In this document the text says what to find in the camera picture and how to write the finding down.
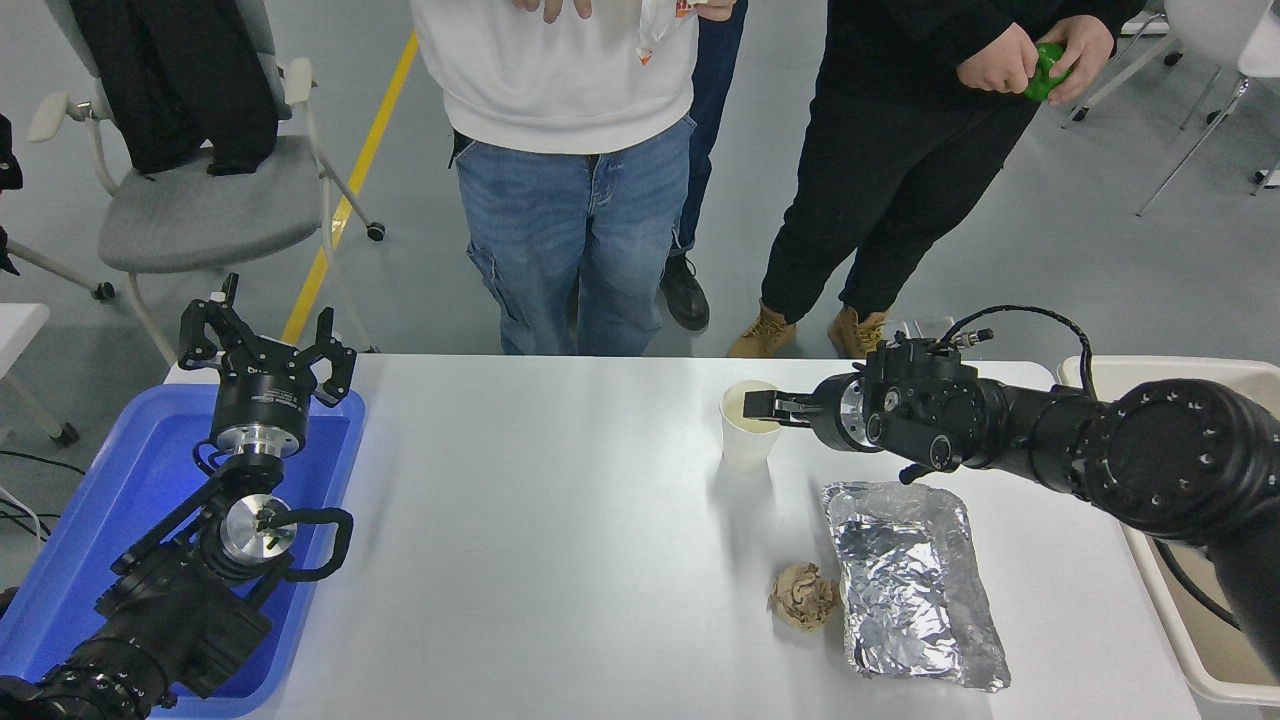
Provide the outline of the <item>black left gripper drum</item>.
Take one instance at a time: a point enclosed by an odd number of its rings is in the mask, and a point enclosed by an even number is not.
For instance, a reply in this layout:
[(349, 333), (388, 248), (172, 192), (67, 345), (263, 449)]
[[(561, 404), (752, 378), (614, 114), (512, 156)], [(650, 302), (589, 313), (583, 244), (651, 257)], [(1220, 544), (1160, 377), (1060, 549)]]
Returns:
[(293, 437), (306, 434), (310, 397), (317, 387), (310, 369), (265, 372), (251, 365), (236, 366), (230, 357), (223, 356), (218, 372), (211, 437), (250, 425), (273, 427)]

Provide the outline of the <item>person's right hand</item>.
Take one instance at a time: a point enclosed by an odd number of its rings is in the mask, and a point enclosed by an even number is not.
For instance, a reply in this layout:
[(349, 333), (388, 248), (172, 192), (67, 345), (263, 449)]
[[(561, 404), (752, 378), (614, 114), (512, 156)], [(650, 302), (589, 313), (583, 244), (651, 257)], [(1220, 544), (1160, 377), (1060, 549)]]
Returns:
[(548, 24), (554, 24), (567, 8), (571, 8), (581, 19), (589, 19), (593, 15), (591, 0), (512, 0), (509, 4), (517, 10), (539, 14)]
[(997, 38), (957, 65), (957, 81), (974, 90), (995, 94), (1024, 94), (1033, 78), (1039, 54), (1019, 24), (1010, 24)]

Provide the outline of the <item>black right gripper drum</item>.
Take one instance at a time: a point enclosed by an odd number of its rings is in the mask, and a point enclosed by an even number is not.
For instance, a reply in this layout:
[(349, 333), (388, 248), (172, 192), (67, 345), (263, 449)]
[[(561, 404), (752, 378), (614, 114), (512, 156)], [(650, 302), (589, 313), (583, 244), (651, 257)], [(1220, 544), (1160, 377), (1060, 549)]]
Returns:
[(859, 374), (832, 375), (822, 380), (812, 393), (815, 407), (808, 414), (815, 437), (827, 447), (864, 451), (864, 414)]

